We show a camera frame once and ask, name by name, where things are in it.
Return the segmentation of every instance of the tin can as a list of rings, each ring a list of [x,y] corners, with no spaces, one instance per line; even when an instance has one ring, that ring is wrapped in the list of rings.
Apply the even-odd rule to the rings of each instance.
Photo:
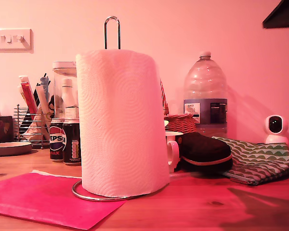
[[[54,162],[63,162],[63,150],[66,147],[66,134],[63,130],[63,121],[63,119],[54,118],[50,124],[50,159]]]
[[[66,134],[63,162],[66,165],[81,165],[79,119],[65,119],[63,130]]]

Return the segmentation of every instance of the wall switch plate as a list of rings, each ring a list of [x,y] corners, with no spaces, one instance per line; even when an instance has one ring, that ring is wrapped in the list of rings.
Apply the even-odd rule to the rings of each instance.
[[[0,29],[0,51],[31,49],[31,29]]]

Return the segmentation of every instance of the camera lens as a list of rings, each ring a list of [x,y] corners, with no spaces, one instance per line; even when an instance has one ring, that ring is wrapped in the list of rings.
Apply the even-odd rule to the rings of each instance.
[[[279,133],[282,130],[282,119],[278,116],[269,118],[269,129],[273,133]]]

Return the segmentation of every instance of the green patterned cloth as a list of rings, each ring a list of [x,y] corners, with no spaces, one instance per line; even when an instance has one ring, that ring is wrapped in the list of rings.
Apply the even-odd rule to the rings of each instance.
[[[233,166],[222,174],[240,183],[258,185],[289,174],[289,147],[285,143],[258,144],[212,137],[231,148]]]

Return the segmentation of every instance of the white camera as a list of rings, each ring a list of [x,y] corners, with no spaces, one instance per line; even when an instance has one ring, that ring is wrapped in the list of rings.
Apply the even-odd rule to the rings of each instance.
[[[289,141],[284,135],[288,130],[287,121],[280,115],[270,115],[265,119],[265,131],[268,137],[265,143],[286,143]]]

